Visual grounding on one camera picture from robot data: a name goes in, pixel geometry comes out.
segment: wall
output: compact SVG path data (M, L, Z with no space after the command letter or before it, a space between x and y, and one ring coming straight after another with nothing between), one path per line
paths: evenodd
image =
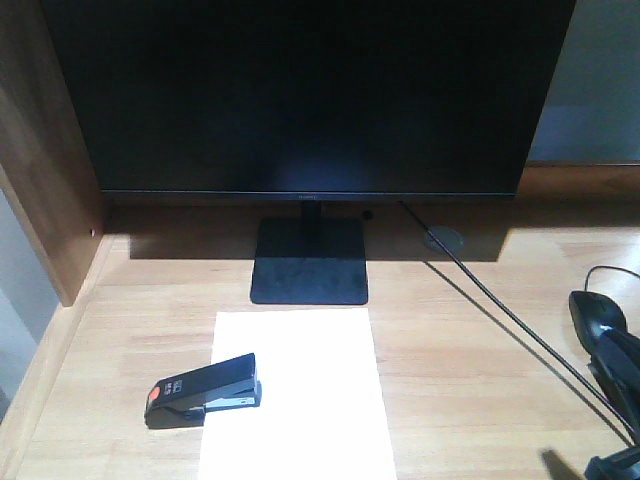
M0 191L0 418L57 305L53 287Z
M578 0L530 160L640 162L640 1Z

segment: sheet of paper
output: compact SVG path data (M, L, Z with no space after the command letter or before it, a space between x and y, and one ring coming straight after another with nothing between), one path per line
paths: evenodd
M212 363L250 352L262 404L207 414L200 480L396 479L366 308L219 313Z

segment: computer mouse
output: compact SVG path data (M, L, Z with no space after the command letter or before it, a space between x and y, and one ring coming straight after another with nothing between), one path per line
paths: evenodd
M589 354L595 351L603 332L611 329L627 331L624 313L606 295L575 290L569 294L569 310L578 339Z

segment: cable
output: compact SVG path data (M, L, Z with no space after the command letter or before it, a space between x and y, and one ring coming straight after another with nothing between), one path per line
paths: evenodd
M622 267L614 267L611 265L596 265L595 267L591 267L591 269L587 272L587 277L584 279L584 291L586 292L587 290L589 290L589 277L591 276L591 273L595 270L617 270L618 272L624 272L624 273L628 273L629 275L633 275L634 277L636 277L638 280L640 280L640 275L638 275L636 272L632 272L631 270L627 270L626 268L622 268Z
M478 277L476 277L471 270L460 260L456 254L454 254L449 248L431 232L429 227L415 214L415 212L403 201L400 201L400 205L411 215L411 217L423 228L423 230L429 235L431 240L435 242L438 247L442 249L444 253L469 277L469 279L476 284L476 286L484 293L493 303L495 303L504 313L506 313L511 320L513 320L522 330L524 330L531 338L533 338L538 345L544 348L553 358L555 358L571 375L573 375L591 394L596 397L602 405L606 407L629 432L634 432L633 428L626 419L613 408L613 405L609 403L604 395L602 395L580 372L578 372L569 362L567 362L562 355L556 352L547 342L545 342L536 332L534 332L526 323L513 313L504 303L496 297L491 290L489 290L484 283L482 283Z

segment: desk surface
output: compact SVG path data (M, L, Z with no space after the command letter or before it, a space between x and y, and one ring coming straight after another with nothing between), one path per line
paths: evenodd
M327 214L343 213L332 208ZM368 308L399 479L571 479L591 456L624 448L603 420L610 415L585 405L572 388L593 398L454 264L423 250L402 210L370 208ZM466 233L471 269L590 378L567 296L595 264L640 270L637 208L515 202L419 211ZM249 256L266 213L116 211L18 478L197 477L202 430L147 430L144 400L158 378L209 361L217 312L276 309L248 298ZM640 332L637 279L598 272L591 285Z

